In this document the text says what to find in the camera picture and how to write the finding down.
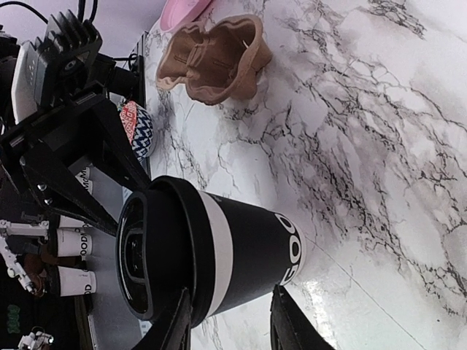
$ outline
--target marble surface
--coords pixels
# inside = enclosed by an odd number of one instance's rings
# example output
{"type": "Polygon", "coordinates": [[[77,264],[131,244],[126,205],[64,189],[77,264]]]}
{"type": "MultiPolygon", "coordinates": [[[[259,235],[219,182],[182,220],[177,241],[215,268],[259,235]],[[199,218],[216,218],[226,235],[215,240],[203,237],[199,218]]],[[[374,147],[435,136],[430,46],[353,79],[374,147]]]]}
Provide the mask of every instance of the marble surface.
{"type": "MultiPolygon", "coordinates": [[[[467,349],[464,0],[214,0],[253,13],[273,61],[251,101],[155,88],[153,176],[290,215],[307,263],[287,287],[338,350],[467,349]]],[[[193,349],[270,349],[271,296],[206,320],[193,349]]]]}

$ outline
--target pink plate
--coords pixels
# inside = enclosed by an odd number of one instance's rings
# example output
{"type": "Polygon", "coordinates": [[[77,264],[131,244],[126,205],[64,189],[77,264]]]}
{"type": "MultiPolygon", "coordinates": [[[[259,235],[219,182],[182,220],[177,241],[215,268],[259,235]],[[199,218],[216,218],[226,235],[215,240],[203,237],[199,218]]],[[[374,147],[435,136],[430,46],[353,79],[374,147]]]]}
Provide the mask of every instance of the pink plate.
{"type": "Polygon", "coordinates": [[[162,32],[175,32],[193,22],[212,0],[167,0],[161,15],[162,32]]]}

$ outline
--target gray surface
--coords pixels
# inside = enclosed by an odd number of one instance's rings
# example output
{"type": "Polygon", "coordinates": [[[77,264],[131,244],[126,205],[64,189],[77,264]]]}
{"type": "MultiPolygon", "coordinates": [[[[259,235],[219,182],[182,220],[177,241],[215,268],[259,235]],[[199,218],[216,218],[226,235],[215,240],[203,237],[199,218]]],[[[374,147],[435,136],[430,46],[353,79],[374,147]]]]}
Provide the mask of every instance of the gray surface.
{"type": "MultiPolygon", "coordinates": [[[[122,187],[99,170],[91,169],[93,195],[116,219],[123,206],[122,187]]],[[[131,349],[139,340],[139,323],[128,310],[117,280],[115,238],[92,229],[93,255],[88,259],[90,270],[96,273],[97,293],[90,316],[96,349],[131,349]]]]}

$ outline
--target brown silicone mold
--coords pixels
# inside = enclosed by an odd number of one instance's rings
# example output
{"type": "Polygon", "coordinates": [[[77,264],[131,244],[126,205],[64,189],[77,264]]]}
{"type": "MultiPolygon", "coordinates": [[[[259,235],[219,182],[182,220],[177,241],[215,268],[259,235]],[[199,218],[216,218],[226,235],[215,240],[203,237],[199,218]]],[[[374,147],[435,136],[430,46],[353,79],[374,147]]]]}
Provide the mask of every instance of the brown silicone mold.
{"type": "Polygon", "coordinates": [[[272,58],[259,17],[229,17],[206,31],[202,22],[174,34],[156,74],[157,86],[186,84],[193,99],[207,105],[228,97],[245,100],[257,91],[256,74],[272,58]]]}

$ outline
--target black cup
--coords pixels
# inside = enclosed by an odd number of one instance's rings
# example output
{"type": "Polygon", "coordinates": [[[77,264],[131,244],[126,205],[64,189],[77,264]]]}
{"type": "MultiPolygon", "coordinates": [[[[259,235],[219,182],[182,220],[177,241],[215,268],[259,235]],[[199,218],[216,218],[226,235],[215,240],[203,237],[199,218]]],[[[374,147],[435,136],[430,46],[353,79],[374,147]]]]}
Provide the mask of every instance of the black cup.
{"type": "Polygon", "coordinates": [[[171,295],[187,287],[195,327],[291,281],[305,248],[302,232],[284,215],[162,176],[125,204],[118,276],[128,306],[143,320],[156,320],[171,295]]]}

